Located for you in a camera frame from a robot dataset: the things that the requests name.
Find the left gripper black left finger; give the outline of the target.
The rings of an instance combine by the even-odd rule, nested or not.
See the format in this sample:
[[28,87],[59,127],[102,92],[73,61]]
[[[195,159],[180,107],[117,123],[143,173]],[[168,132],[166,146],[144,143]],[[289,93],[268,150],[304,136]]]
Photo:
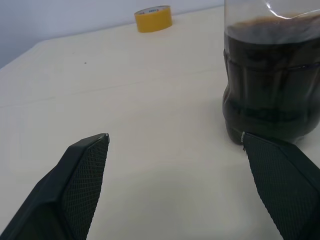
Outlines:
[[0,240],[87,240],[100,198],[108,133],[70,145],[32,189]]

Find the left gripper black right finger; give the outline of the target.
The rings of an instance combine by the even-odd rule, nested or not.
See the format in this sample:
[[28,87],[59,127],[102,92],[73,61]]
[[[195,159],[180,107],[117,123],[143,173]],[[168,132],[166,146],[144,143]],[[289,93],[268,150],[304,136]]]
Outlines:
[[320,168],[296,145],[243,132],[258,195],[283,240],[320,240]]

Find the clear plastic bottle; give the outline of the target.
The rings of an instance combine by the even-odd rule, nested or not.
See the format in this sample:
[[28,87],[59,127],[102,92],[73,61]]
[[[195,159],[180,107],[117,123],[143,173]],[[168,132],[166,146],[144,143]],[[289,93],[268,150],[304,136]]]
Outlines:
[[295,142],[320,123],[320,0],[224,0],[230,139]]

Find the yellow tape roll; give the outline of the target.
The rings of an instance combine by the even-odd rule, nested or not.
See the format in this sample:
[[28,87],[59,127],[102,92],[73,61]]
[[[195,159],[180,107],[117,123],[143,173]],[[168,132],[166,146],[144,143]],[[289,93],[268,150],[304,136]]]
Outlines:
[[160,5],[145,8],[134,13],[137,30],[140,33],[152,33],[167,29],[173,25],[171,7]]

